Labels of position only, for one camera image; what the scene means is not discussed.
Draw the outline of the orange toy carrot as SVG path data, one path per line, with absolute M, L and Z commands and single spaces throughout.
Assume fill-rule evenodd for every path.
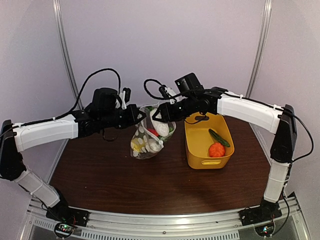
M 152 133 L 153 135 L 155 135 L 159 140 L 162 140 L 162 141 L 166 141 L 166 140 L 168 140 L 171 136 L 172 136 L 172 132 L 173 132 L 173 130 L 174 130 L 174 128 L 173 127 L 169 127 L 169 134 L 168 134 L 168 136 L 161 136 L 161 135 L 159 135 L 158 133 L 157 133 L 157 131 L 155 130 L 155 129 L 153 129 L 153 128 L 148 128 L 147 129 L 150 133 Z

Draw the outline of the dotted clear zip bag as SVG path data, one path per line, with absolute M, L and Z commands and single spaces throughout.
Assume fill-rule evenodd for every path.
M 154 108 L 158 108 L 160 106 L 159 103 L 157 104 L 153 104 L 153 105 L 144 105 L 140 108 L 140 111 L 146 113 L 146 107 L 147 106 L 152 106 Z M 138 159 L 138 160 L 146 160 L 146 159 L 150 159 L 154 156 L 156 156 L 159 152 L 157 153 L 152 153 L 150 152 L 150 149 L 149 149 L 149 146 L 148 146 L 148 140 L 149 139 L 154 139 L 158 142 L 162 141 L 162 144 L 163 144 L 163 148 L 165 146 L 165 143 L 168 142 L 172 135 L 174 134 L 174 132 L 176 131 L 176 123 L 175 122 L 169 122 L 169 123 L 166 123 L 168 124 L 169 127 L 172 127 L 173 128 L 173 132 L 172 132 L 172 135 L 171 137 L 168 139 L 168 140 L 160 140 L 158 139 L 154 134 L 152 134 L 151 132 L 149 132 L 147 130 L 147 115 L 146 115 L 146 118 L 139 122 L 138 124 L 135 125 L 136 127 L 136 131 L 132 137 L 132 139 L 138 139 L 140 145 L 141 145 L 141 149 L 140 149 L 140 152 L 137 152 L 137 151 L 134 151 L 132 150 L 131 146 L 130 146 L 130 156 L 135 158 L 135 159 Z

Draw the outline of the yellow toy squash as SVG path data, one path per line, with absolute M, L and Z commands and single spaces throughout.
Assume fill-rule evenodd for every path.
M 133 151 L 136 151 L 138 153 L 141 151 L 141 144 L 139 143 L 137 138 L 134 138 L 131 140 L 130 146 Z

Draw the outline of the white toy radish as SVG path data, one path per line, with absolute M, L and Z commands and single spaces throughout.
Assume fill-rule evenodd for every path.
M 158 153 L 162 150 L 163 142 L 160 140 L 160 142 L 154 140 L 154 139 L 149 139 L 148 140 L 148 147 L 150 149 L 151 153 Z

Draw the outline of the yellow plastic basket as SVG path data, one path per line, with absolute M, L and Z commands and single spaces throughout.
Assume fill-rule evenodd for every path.
M 209 129 L 214 130 L 229 142 L 230 147 L 225 147 L 224 156 L 209 157 L 209 147 L 218 143 L 211 137 Z M 221 169 L 227 164 L 235 151 L 231 133 L 222 115 L 194 113 L 184 122 L 184 131 L 187 162 L 193 169 Z

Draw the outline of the dark green toy cucumber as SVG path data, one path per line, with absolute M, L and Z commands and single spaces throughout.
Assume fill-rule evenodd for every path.
M 208 129 L 209 134 L 211 135 L 211 137 L 213 137 L 218 143 L 220 143 L 221 145 L 223 145 L 224 147 L 229 148 L 231 145 L 229 144 L 229 142 L 227 140 L 225 140 L 224 138 L 222 138 L 218 133 L 216 133 L 213 129 L 209 128 Z

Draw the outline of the orange toy pumpkin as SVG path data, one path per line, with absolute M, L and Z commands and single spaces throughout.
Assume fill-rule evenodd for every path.
M 223 157 L 225 153 L 226 153 L 225 147 L 219 142 L 212 144 L 208 149 L 208 155 L 211 158 Z

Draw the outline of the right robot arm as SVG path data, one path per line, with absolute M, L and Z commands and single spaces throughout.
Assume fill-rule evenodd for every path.
M 259 220 L 268 220 L 276 212 L 274 204 L 281 197 L 294 161 L 297 129 L 293 107 L 269 105 L 221 87 L 205 89 L 194 73 L 177 79 L 175 84 L 179 93 L 161 97 L 164 102 L 152 114 L 152 120 L 178 122 L 195 113 L 210 113 L 236 118 L 274 134 L 270 149 L 271 167 L 262 200 L 264 204 L 256 210 Z

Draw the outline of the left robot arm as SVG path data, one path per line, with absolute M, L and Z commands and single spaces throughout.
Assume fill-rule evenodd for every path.
M 136 104 L 129 104 L 131 91 L 118 93 L 99 88 L 92 102 L 82 110 L 35 122 L 12 123 L 6 120 L 0 132 L 0 177 L 13 181 L 40 199 L 61 222 L 72 218 L 72 211 L 62 203 L 62 196 L 45 183 L 23 162 L 22 152 L 60 140 L 89 137 L 106 128 L 125 129 L 141 122 L 146 114 Z

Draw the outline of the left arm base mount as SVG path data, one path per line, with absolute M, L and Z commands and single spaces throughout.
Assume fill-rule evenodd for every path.
M 55 221 L 59 221 L 71 226 L 86 227 L 89 212 L 87 210 L 81 210 L 72 207 L 59 207 L 59 208 L 48 208 L 46 211 L 46 217 Z

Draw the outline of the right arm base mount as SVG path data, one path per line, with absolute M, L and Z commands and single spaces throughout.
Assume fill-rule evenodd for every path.
M 271 222 L 274 218 L 282 216 L 282 211 L 277 205 L 275 208 L 268 206 L 246 207 L 238 212 L 242 226 Z

